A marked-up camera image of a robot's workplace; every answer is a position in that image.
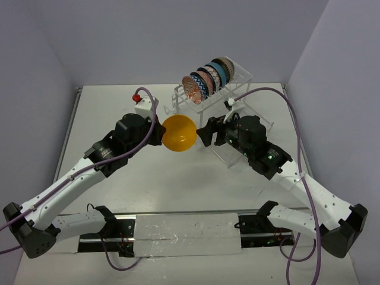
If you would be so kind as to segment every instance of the dish rack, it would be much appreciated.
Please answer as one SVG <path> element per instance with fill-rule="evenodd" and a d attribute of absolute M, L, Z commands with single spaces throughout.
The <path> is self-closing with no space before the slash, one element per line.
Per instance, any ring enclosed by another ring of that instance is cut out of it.
<path fill-rule="evenodd" d="M 183 114 L 190 117 L 196 124 L 197 128 L 202 128 L 206 125 L 208 118 L 219 117 L 226 115 L 228 110 L 224 105 L 224 101 L 229 97 L 237 97 L 249 91 L 252 82 L 252 74 L 242 68 L 235 61 L 228 58 L 235 66 L 235 74 L 230 83 L 202 101 L 200 104 L 195 104 L 185 94 L 182 84 L 178 84 L 174 88 L 174 94 L 172 96 L 172 110 L 164 106 L 167 115 Z M 245 98 L 242 99 L 245 104 L 243 110 L 239 112 L 240 116 L 257 115 L 260 117 L 260 122 L 266 127 L 267 135 L 271 131 L 274 122 L 270 122 L 268 119 L 260 115 L 252 106 L 245 102 Z M 196 144 L 202 144 L 198 138 Z M 227 167 L 233 166 L 240 158 L 246 157 L 240 154 L 231 146 L 225 144 L 219 147 L 210 145 L 210 148 L 222 161 L 227 164 Z"/>

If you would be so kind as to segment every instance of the yellow ball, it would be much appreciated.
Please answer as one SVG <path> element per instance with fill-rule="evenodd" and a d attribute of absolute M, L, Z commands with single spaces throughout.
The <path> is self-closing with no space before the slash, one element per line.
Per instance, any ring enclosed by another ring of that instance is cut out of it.
<path fill-rule="evenodd" d="M 172 151 L 185 151 L 195 144 L 197 127 L 192 119 L 185 115 L 173 115 L 162 124 L 166 132 L 162 143 Z"/>

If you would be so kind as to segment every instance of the gray wall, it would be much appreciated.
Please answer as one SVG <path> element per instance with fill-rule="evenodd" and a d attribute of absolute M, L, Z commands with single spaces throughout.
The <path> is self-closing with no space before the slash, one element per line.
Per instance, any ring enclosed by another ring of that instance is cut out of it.
<path fill-rule="evenodd" d="M 351 250 L 364 285 L 380 284 L 380 2 L 330 0 L 289 82 L 313 173 L 369 210 Z"/>
<path fill-rule="evenodd" d="M 26 0 L 78 85 L 177 83 L 216 56 L 288 82 L 328 0 Z"/>
<path fill-rule="evenodd" d="M 27 7 L 0 1 L 0 209 L 52 183 L 74 88 Z M 5 219 L 0 215 L 0 224 Z M 0 251 L 17 245 L 8 229 Z M 0 256 L 0 283 L 13 284 L 22 251 Z"/>

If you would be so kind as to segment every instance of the purple cable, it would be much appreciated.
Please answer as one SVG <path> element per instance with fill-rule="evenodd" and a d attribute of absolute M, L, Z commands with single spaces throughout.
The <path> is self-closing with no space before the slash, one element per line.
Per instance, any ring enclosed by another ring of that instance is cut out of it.
<path fill-rule="evenodd" d="M 107 247 L 106 247 L 106 243 L 104 242 L 103 238 L 100 237 L 100 240 L 102 241 L 102 245 L 103 245 L 103 249 L 104 249 L 104 252 L 106 253 L 106 258 L 107 258 L 107 261 L 108 261 L 108 264 L 115 270 L 117 271 L 127 271 L 133 267 L 135 267 L 141 260 L 142 260 L 142 257 L 139 257 L 135 263 L 133 263 L 131 266 L 129 267 L 126 267 L 126 268 L 119 268 L 119 267 L 116 267 L 112 264 L 111 260 L 109 259 L 109 255 L 108 255 L 108 251 L 107 251 Z"/>
<path fill-rule="evenodd" d="M 290 239 L 290 237 L 286 237 L 286 238 L 284 238 L 284 239 L 280 242 L 280 252 L 281 252 L 281 254 L 282 254 L 286 259 L 289 259 L 289 256 L 287 256 L 287 255 L 285 254 L 284 250 L 283 250 L 284 242 L 285 242 L 285 240 L 287 240 L 287 239 Z M 316 248 L 316 242 L 315 242 L 315 240 L 314 240 L 313 249 L 311 250 L 310 254 L 309 254 L 307 257 L 305 257 L 305 258 L 301 258 L 301 259 L 292 259 L 292 261 L 294 261 L 294 262 L 303 262 L 303 261 L 308 260 L 310 257 L 313 256 L 313 254 L 314 254 L 314 252 L 315 252 L 315 248 Z"/>
<path fill-rule="evenodd" d="M 21 248 L 21 245 L 18 245 L 18 246 L 15 246 L 14 248 L 9 248 L 9 249 L 6 249 L 4 251 L 0 251 L 0 255 L 2 254 L 7 254 L 9 252 L 12 252 L 12 251 L 15 251 L 15 250 L 18 250 Z"/>
<path fill-rule="evenodd" d="M 286 103 L 287 103 L 290 111 L 292 112 L 293 119 L 294 119 L 294 127 L 296 128 L 296 134 L 297 134 L 297 163 L 298 163 L 298 171 L 299 171 L 299 173 L 302 173 L 302 168 L 301 168 L 301 136 L 300 136 L 300 131 L 299 131 L 299 125 L 298 125 L 298 120 L 297 120 L 296 112 L 295 112 L 295 110 L 294 110 L 291 102 L 289 101 L 289 99 L 283 93 L 279 92 L 278 90 L 276 90 L 274 88 L 271 88 L 271 87 L 261 87 L 261 88 L 253 89 L 251 91 L 248 91 L 248 92 L 244 93 L 243 95 L 238 96 L 237 98 L 235 98 L 235 101 L 238 101 L 241 98 L 244 98 L 245 96 L 247 96 L 249 94 L 252 94 L 254 92 L 263 91 L 263 90 L 273 91 L 273 92 L 277 93 L 278 95 L 280 95 L 286 101 Z M 317 258 L 316 258 L 315 274 L 314 274 L 314 278 L 313 278 L 313 281 L 312 281 L 311 285 L 316 285 L 316 282 L 318 281 L 319 273 L 321 271 L 321 261 L 322 261 L 321 232 L 319 231 L 319 221 L 318 221 L 318 217 L 317 217 L 317 214 L 316 214 L 316 209 L 315 209 L 313 197 L 312 197 L 312 195 L 310 193 L 310 189 L 308 187 L 308 184 L 306 183 L 305 177 L 301 177 L 301 181 L 303 183 L 303 186 L 305 187 L 306 194 L 308 195 L 309 202 L 310 202 L 310 207 L 311 207 L 311 212 L 313 213 L 313 216 L 314 216 L 315 231 L 316 231 L 316 254 L 317 254 Z M 292 261 L 293 254 L 294 254 L 294 252 L 296 250 L 296 246 L 297 246 L 299 237 L 300 237 L 300 234 L 297 235 L 297 238 L 296 238 L 296 240 L 294 242 L 292 251 L 290 252 L 290 255 L 289 255 L 289 258 L 288 258 L 288 261 L 287 261 L 287 265 L 286 265 L 286 281 L 287 281 L 288 285 L 290 285 L 290 277 L 289 277 L 290 263 Z"/>
<path fill-rule="evenodd" d="M 88 171 L 90 169 L 93 169 L 93 168 L 95 168 L 97 166 L 101 166 L 101 165 L 104 165 L 104 164 L 107 164 L 107 163 L 110 163 L 110 162 L 114 162 L 115 160 L 123 159 L 124 157 L 130 156 L 131 154 L 134 154 L 137 151 L 139 151 L 146 144 L 146 142 L 148 141 L 150 135 L 153 132 L 154 125 L 156 123 L 156 106 L 154 104 L 153 96 L 149 92 L 148 89 L 146 89 L 144 87 L 139 87 L 139 88 L 137 88 L 135 94 L 137 94 L 141 90 L 144 91 L 144 92 L 146 92 L 148 94 L 148 96 L 149 96 L 149 98 L 150 98 L 150 100 L 152 102 L 152 105 L 153 105 L 152 123 L 150 125 L 149 131 L 148 131 L 147 135 L 145 136 L 145 138 L 135 148 L 133 148 L 132 150 L 130 150 L 127 153 L 121 154 L 120 156 L 115 156 L 115 157 L 113 157 L 111 159 L 107 159 L 107 160 L 104 160 L 104 161 L 100 161 L 100 162 L 94 163 L 92 165 L 86 166 L 85 168 L 82 168 L 82 169 L 78 170 L 77 172 L 75 172 L 74 174 L 71 175 L 73 178 L 76 178 L 78 175 L 82 174 L 83 172 L 86 172 L 86 171 Z M 51 192 L 49 192 L 45 197 L 43 197 L 41 200 L 39 200 L 38 202 L 36 202 L 36 204 L 34 205 L 34 208 L 37 208 L 39 205 L 43 204 L 46 200 L 48 200 L 50 197 L 52 197 L 53 195 L 55 195 L 58 191 L 60 191 L 64 186 L 66 186 L 70 182 L 71 182 L 70 179 L 65 179 L 64 181 L 62 181 L 61 184 L 59 184 L 56 188 L 54 188 L 53 190 L 51 190 Z M 12 225 L 13 223 L 15 223 L 16 221 L 18 221 L 19 219 L 21 219 L 21 218 L 25 217 L 26 215 L 30 214 L 31 212 L 32 212 L 32 210 L 28 209 L 25 212 L 23 212 L 22 214 L 20 214 L 19 216 L 17 216 L 16 218 L 14 218 L 14 219 L 10 220 L 9 222 L 5 223 L 3 226 L 0 227 L 0 232 L 2 230 L 4 230 L 5 228 L 9 227 L 10 225 Z"/>

